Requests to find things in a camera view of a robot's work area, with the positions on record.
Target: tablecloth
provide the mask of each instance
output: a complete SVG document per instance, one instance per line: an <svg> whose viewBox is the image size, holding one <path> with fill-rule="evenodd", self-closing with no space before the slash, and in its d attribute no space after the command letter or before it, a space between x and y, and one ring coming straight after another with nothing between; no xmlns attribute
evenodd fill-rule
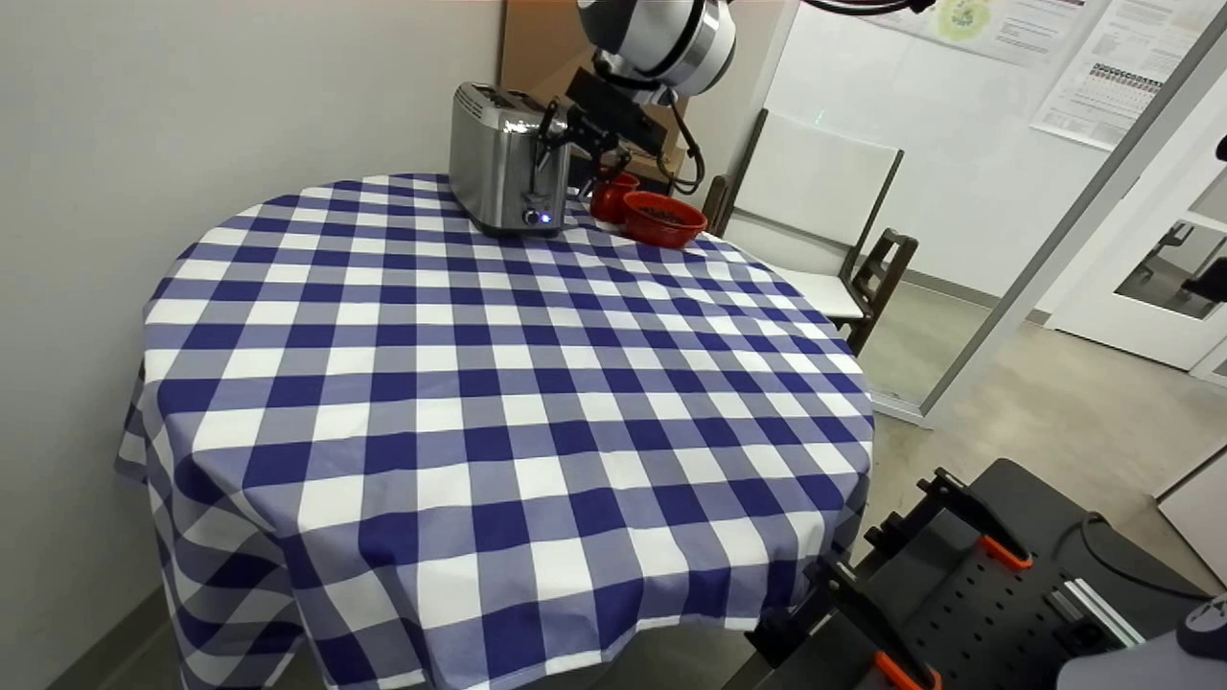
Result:
<svg viewBox="0 0 1227 690"><path fill-rule="evenodd" d="M445 176L207 229L145 312L145 479L184 685L522 685L636 628L753 628L844 548L872 398L834 325L716 237L572 207L476 235Z"/></svg>

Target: chair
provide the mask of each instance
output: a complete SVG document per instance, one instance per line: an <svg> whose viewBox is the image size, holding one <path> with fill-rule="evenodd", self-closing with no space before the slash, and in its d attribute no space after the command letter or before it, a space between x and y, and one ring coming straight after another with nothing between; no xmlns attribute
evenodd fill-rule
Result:
<svg viewBox="0 0 1227 690"><path fill-rule="evenodd" d="M858 262L902 161L902 151L760 110L739 174L711 183L711 229L849 325L858 354L916 254L913 237L886 229Z"/></svg>

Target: toaster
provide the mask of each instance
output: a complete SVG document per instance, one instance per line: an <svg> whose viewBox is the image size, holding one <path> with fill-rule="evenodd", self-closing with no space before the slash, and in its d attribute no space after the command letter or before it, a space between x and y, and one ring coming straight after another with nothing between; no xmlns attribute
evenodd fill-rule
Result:
<svg viewBox="0 0 1227 690"><path fill-rule="evenodd" d="M461 86L453 95L453 192L486 235L524 237L564 228L572 147L522 91Z"/></svg>

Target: floor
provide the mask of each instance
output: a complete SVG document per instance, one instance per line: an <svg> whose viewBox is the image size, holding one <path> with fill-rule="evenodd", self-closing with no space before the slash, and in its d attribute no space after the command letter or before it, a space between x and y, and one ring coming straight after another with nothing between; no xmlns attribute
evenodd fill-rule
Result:
<svg viewBox="0 0 1227 690"><path fill-rule="evenodd" d="M974 303L913 286L899 303L899 323L875 335L866 368L877 368L877 377L895 368L902 373L902 389L925 389L945 358L963 349L978 317L981 308ZM890 511L910 511L916 479L933 475L933 469L971 479L996 458L1011 458L1074 501L1100 511L1120 532L1197 587L1225 590L1146 500L1227 440L1225 418L1227 389L1029 325L945 431L925 432L890 418L877 422L866 527L877 527ZM636 638L610 667L560 674L541 681L541 690L706 690L725 685L748 658L753 648L735 633L673 628ZM99 685L177 685L170 633L150 638ZM315 685L320 674L306 658L282 681L282 690Z"/></svg>

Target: paper on wall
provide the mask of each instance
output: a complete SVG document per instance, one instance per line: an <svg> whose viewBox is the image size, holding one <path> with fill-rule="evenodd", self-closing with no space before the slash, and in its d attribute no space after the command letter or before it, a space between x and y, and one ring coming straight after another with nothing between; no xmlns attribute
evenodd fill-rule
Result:
<svg viewBox="0 0 1227 690"><path fill-rule="evenodd" d="M955 51L1011 65L1047 65L1068 54L1095 14L1089 0L939 0L925 14L886 14L882 27L910 32Z"/></svg>
<svg viewBox="0 0 1227 690"><path fill-rule="evenodd" d="M1036 125L1114 151L1225 0L1118 0L1047 91Z"/></svg>

